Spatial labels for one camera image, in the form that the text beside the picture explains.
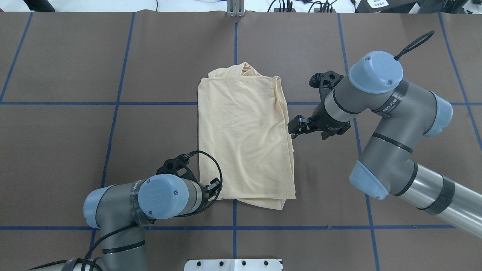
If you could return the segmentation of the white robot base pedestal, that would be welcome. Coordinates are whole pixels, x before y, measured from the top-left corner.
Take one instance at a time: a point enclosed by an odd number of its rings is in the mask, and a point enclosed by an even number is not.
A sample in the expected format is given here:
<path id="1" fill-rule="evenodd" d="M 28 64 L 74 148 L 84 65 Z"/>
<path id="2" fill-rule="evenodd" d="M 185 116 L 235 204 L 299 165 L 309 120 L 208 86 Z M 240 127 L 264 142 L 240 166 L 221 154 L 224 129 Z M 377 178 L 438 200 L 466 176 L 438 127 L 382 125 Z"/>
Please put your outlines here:
<path id="1" fill-rule="evenodd" d="M 281 259 L 193 259 L 184 271 L 282 271 Z"/>

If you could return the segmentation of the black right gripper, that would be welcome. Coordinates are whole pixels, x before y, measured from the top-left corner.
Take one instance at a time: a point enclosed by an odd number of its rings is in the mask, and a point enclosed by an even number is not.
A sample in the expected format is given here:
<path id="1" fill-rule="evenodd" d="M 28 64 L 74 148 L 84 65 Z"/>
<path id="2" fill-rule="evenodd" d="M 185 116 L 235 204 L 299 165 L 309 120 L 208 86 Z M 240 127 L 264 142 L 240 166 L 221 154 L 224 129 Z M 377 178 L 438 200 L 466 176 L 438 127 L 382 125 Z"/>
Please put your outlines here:
<path id="1" fill-rule="evenodd" d="M 343 75 L 332 70 L 325 73 L 316 73 L 309 80 L 309 86 L 319 89 L 320 103 L 308 118 L 303 115 L 296 115 L 287 125 L 288 133 L 294 140 L 300 134 L 309 134 L 320 131 L 322 140 L 335 134 L 344 134 L 351 128 L 351 122 L 341 122 L 332 118 L 324 105 L 325 100 L 332 93 L 336 85 L 342 81 Z"/>

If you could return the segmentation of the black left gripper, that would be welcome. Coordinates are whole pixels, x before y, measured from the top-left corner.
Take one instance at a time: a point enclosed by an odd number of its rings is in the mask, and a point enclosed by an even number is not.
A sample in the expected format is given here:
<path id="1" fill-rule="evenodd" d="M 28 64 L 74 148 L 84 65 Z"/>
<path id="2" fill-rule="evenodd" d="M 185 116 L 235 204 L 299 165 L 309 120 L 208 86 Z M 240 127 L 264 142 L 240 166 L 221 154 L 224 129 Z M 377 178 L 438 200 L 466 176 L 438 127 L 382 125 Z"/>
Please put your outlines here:
<path id="1" fill-rule="evenodd" d="M 183 180 L 191 181 L 201 188 L 201 191 L 207 196 L 207 199 L 218 199 L 223 187 L 223 175 L 219 163 L 211 155 L 205 154 L 206 157 L 215 163 L 219 177 L 211 180 L 209 185 L 204 185 L 197 180 L 194 173 L 188 167 L 189 160 L 193 156 L 194 154 L 181 154 L 175 158 L 167 159 L 164 164 L 157 169 L 156 174 L 171 174 Z"/>

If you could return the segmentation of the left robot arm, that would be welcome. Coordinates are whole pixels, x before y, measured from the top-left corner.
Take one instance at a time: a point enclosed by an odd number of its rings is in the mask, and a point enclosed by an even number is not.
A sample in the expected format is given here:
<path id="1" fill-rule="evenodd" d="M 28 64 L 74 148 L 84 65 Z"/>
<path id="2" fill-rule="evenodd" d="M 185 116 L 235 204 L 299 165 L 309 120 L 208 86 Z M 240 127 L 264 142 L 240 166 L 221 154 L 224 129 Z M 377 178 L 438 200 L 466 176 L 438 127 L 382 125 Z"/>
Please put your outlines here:
<path id="1" fill-rule="evenodd" d="M 110 185 L 89 193 L 83 204 L 86 223 L 101 237 L 82 258 L 35 266 L 35 271 L 147 271 L 145 228 L 156 220 L 199 214 L 217 200 L 223 175 L 200 183 L 188 168 L 196 150 L 168 159 L 155 175 Z"/>

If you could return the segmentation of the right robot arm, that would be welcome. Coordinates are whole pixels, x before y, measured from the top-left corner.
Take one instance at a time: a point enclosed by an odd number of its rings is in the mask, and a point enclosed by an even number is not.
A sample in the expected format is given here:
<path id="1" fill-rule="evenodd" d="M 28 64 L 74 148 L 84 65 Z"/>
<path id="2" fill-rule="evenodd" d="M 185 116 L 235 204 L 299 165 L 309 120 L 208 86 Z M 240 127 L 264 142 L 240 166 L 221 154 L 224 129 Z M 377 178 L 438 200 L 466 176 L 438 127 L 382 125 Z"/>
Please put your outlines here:
<path id="1" fill-rule="evenodd" d="M 451 122 L 453 108 L 433 91 L 403 77 L 399 60 L 384 51 L 362 57 L 346 76 L 317 73 L 320 103 L 308 118 L 297 115 L 287 125 L 294 139 L 321 132 L 341 135 L 369 109 L 381 117 L 349 176 L 354 187 L 375 199 L 393 195 L 478 238 L 481 195 L 411 159 L 421 137 L 434 137 Z"/>

